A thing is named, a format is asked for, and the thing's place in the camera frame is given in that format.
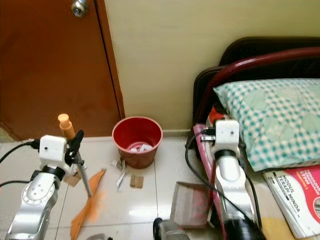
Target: teal checkered pillowcase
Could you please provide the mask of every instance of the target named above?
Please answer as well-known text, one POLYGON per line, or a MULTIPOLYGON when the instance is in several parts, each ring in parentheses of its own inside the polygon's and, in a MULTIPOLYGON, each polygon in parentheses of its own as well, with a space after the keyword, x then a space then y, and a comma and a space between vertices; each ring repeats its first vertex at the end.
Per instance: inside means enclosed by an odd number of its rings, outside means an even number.
POLYGON ((254 171, 320 163, 320 79, 241 81, 213 90, 239 121, 254 171))

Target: door frame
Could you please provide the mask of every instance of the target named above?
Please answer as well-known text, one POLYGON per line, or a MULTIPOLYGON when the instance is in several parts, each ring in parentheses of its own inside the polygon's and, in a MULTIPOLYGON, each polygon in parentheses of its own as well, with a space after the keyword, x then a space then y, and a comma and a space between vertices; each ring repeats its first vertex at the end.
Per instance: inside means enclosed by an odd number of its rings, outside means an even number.
POLYGON ((120 119, 124 119, 126 117, 124 101, 123 101, 122 92, 120 89, 116 58, 115 58, 114 48, 112 44, 112 38, 111 38, 105 0, 93 0, 93 2, 95 5, 95 11, 97 13, 96 15, 98 17, 98 21, 100 24, 101 37, 103 39, 103 44, 105 46, 105 55, 106 55, 106 60, 109 66, 109 72, 110 72, 110 76, 113 84, 113 90, 114 90, 114 94, 117 102, 119 116, 120 116, 120 119))

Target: book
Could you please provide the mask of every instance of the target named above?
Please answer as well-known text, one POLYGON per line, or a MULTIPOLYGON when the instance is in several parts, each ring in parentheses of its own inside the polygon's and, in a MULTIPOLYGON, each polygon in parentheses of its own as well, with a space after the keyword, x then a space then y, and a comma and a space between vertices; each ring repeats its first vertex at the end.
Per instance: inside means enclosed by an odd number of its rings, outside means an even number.
POLYGON ((296 239, 320 234, 320 165, 263 174, 296 239))

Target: orange cap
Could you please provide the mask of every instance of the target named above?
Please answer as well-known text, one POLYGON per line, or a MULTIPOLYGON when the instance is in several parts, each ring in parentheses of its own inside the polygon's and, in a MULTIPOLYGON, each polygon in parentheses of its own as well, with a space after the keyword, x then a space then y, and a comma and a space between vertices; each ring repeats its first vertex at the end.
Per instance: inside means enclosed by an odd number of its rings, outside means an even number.
POLYGON ((76 134, 74 131, 74 127, 72 126, 72 122, 69 119, 69 115, 62 113, 58 116, 58 120, 60 122, 60 129, 62 135, 67 138, 68 140, 73 139, 76 134))

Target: black cable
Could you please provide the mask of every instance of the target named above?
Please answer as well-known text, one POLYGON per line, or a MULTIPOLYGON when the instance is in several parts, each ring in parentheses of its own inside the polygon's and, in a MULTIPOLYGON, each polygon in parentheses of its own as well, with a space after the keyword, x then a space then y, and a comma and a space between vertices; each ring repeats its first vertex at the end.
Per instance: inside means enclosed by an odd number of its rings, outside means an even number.
POLYGON ((13 151, 17 150, 18 148, 21 148, 23 146, 27 146, 27 145, 31 145, 30 141, 24 142, 19 144, 18 146, 15 146, 14 148, 12 148, 11 150, 9 150, 6 154, 4 154, 1 158, 0 158, 0 164, 3 162, 3 160, 5 160, 6 157, 8 157, 13 151))
POLYGON ((28 184, 29 181, 23 181, 23 180, 12 180, 12 181, 5 181, 3 183, 0 183, 0 188, 7 185, 7 184, 28 184))
POLYGON ((260 230, 262 230, 262 221, 261 221, 261 215, 260 215, 260 209, 259 209, 259 203, 258 203, 258 197, 257 197, 257 193, 256 193, 256 189, 255 186, 253 184, 253 182, 251 181, 251 179, 248 177, 247 174, 245 174, 246 179, 248 179, 251 189, 252 189, 252 193, 253 193, 253 198, 254 198, 254 205, 255 205, 255 211, 256 211, 256 218, 258 220, 258 225, 260 230))
POLYGON ((193 166, 190 164, 189 161, 189 148, 191 146, 191 144, 193 143, 193 141, 196 139, 197 136, 201 135, 201 134, 207 134, 208 131, 212 131, 212 129, 208 129, 208 130, 203 130, 201 132, 198 132, 197 134, 194 134, 189 141, 186 143, 185 145, 185 161, 186 164, 188 165, 188 167, 190 168, 190 170, 208 187, 210 188, 212 191, 217 192, 222 198, 224 198, 225 200, 227 200, 235 209, 237 209, 240 213, 243 214, 244 218, 247 219, 248 221, 250 221, 250 223, 255 224, 247 215, 244 211, 242 211, 238 206, 236 206, 231 200, 229 200, 222 192, 220 192, 218 189, 216 189, 209 181, 207 181, 200 173, 198 173, 193 166))

